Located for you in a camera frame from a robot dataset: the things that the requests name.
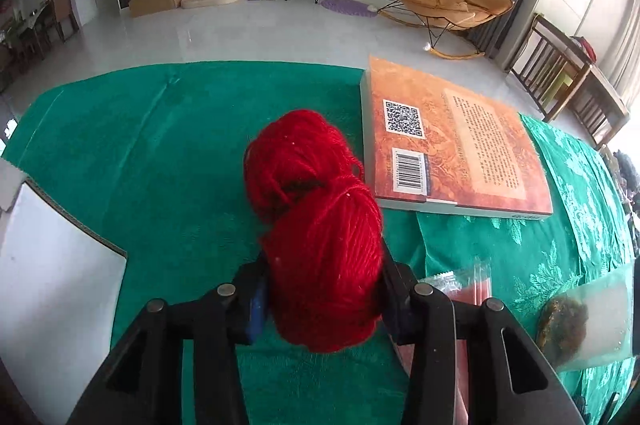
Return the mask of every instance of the red yarn ball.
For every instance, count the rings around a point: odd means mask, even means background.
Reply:
[[[382,214],[362,164],[318,113],[297,110],[260,132],[244,156],[281,336],[316,353],[359,344],[380,316]]]
[[[258,217],[273,223],[302,196],[362,164],[342,134],[318,113],[288,112],[262,129],[244,152],[244,185]]]

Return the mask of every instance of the plastic bag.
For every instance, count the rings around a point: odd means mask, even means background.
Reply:
[[[640,329],[634,329],[634,292],[640,289],[636,262],[558,294],[542,308],[536,344],[556,371],[607,365],[640,353],[640,341],[634,340]]]
[[[449,271],[434,277],[427,277],[420,282],[428,282],[442,291],[451,300],[466,302],[479,306],[491,297],[491,270],[488,262],[476,259],[469,269]],[[456,425],[468,424],[469,377],[466,356],[466,341],[458,340],[456,350]],[[414,361],[413,345],[396,345],[396,353],[402,368],[409,375]]]

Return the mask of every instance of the book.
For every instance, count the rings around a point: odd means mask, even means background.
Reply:
[[[523,219],[553,213],[540,158],[514,109],[374,57],[360,95],[365,177],[381,207]]]

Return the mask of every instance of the chair leg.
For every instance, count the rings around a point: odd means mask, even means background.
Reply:
[[[33,52],[44,60],[44,51],[42,50],[42,44],[40,43],[38,32],[36,30],[32,30],[31,33],[31,36],[33,37]]]
[[[58,32],[58,36],[60,37],[60,40],[64,42],[65,34],[62,32],[62,24],[60,24],[60,22],[56,22],[55,26],[56,26],[56,31]]]
[[[78,22],[76,21],[76,16],[74,15],[73,12],[69,14],[69,19],[71,20],[71,27],[73,28],[74,33],[77,33],[80,30],[80,26],[78,25]]]
[[[391,20],[393,20],[395,22],[398,22],[399,24],[403,24],[404,26],[409,26],[411,28],[425,28],[426,27],[423,24],[417,24],[417,23],[414,23],[414,22],[408,22],[406,20],[399,19],[398,17],[394,17],[391,13],[388,13],[387,11],[385,11],[385,8],[380,8],[378,10],[378,14],[382,15],[383,17],[386,17],[388,19],[391,19]]]
[[[478,58],[478,56],[484,56],[484,53],[471,53],[469,55],[447,55],[446,53],[441,53],[435,48],[429,48],[427,50],[430,53],[433,53],[440,58],[444,58],[445,60],[471,60],[472,58]]]

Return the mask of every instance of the orange lounge chair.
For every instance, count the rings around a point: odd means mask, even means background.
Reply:
[[[391,15],[387,10],[398,8],[414,13],[420,23],[411,23]],[[378,13],[407,26],[425,27],[429,30],[430,43],[425,47],[434,55],[449,60],[476,58],[484,53],[470,55],[446,55],[436,50],[435,45],[444,31],[462,31],[475,28],[489,20],[504,15],[513,8],[512,0],[396,0],[378,10]],[[442,31],[439,35],[434,28]]]

